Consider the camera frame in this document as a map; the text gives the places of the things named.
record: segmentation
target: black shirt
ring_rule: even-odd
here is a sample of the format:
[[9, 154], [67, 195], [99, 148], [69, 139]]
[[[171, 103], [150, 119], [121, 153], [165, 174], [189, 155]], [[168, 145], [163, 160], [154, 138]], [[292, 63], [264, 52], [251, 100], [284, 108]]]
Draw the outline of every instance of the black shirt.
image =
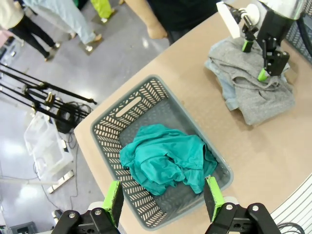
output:
[[219, 0], [147, 0], [167, 31], [192, 29], [217, 12]]

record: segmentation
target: light blue jeans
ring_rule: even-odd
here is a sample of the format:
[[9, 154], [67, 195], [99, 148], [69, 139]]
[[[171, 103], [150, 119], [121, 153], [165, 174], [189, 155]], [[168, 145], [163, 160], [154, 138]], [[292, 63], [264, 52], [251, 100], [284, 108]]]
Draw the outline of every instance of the light blue jeans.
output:
[[73, 0], [24, 0], [24, 3], [33, 7], [34, 10], [38, 7], [48, 9], [51, 12], [50, 18], [58, 16], [64, 24], [67, 24], [72, 31], [79, 35], [83, 44], [92, 42], [96, 37], [92, 27], [75, 6]]

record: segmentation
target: yellow-green pants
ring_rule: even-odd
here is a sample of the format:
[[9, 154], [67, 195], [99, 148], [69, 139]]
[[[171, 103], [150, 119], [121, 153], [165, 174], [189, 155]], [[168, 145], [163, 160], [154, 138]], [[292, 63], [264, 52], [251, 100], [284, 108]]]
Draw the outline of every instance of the yellow-green pants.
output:
[[91, 3], [101, 18], [108, 19], [111, 16], [113, 10], [108, 0], [91, 0]]

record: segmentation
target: teal cloth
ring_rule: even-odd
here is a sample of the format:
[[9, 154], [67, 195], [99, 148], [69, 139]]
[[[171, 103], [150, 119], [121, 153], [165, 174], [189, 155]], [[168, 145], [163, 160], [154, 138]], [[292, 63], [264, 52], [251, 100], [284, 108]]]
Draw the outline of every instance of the teal cloth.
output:
[[143, 188], [162, 195], [169, 186], [183, 181], [198, 194], [204, 178], [211, 175], [217, 161], [207, 145], [195, 135], [161, 124], [141, 127], [133, 142], [120, 151], [120, 162]]

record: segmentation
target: hand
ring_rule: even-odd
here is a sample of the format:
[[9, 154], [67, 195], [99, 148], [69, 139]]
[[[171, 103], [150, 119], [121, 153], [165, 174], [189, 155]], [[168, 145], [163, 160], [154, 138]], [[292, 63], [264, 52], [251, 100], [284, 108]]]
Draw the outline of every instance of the hand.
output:
[[162, 39], [167, 37], [166, 30], [159, 22], [153, 26], [147, 26], [147, 32], [151, 39]]

